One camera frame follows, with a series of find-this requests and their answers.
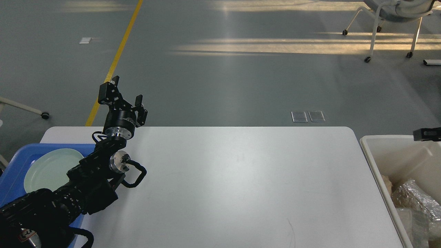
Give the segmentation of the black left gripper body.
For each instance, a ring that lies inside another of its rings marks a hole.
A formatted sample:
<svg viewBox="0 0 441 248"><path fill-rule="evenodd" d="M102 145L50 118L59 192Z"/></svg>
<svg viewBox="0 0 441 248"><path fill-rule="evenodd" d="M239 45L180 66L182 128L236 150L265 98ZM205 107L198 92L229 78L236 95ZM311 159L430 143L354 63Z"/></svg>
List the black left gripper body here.
<svg viewBox="0 0 441 248"><path fill-rule="evenodd" d="M129 108L129 110L109 110L103 133L108 137L117 136L130 140L134 137L134 130L145 125L147 115L148 111L143 105Z"/></svg>

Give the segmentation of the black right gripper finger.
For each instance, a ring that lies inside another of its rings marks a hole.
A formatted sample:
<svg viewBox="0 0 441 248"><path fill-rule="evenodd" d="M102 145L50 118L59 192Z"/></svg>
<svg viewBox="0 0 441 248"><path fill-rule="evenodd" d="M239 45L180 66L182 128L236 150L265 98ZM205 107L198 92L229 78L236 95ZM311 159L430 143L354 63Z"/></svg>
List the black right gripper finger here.
<svg viewBox="0 0 441 248"><path fill-rule="evenodd" d="M441 127L437 128L420 128L413 131L414 141L441 141Z"/></svg>

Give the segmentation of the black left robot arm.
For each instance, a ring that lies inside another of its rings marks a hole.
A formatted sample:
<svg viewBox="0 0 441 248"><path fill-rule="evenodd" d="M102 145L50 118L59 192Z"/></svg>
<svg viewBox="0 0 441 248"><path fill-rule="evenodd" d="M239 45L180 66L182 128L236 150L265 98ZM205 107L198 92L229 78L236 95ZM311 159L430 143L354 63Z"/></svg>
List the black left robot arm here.
<svg viewBox="0 0 441 248"><path fill-rule="evenodd" d="M119 76L101 84L97 102L107 105L103 130L93 136L95 148L67 172L69 181L58 188L38 189L1 207L2 248L67 248L76 236L84 236L91 248L93 234L71 227L79 215L92 215L118 199L116 189L137 187L147 170L123 151L134 130L143 126L148 111L142 95L135 104L123 99Z"/></svg>

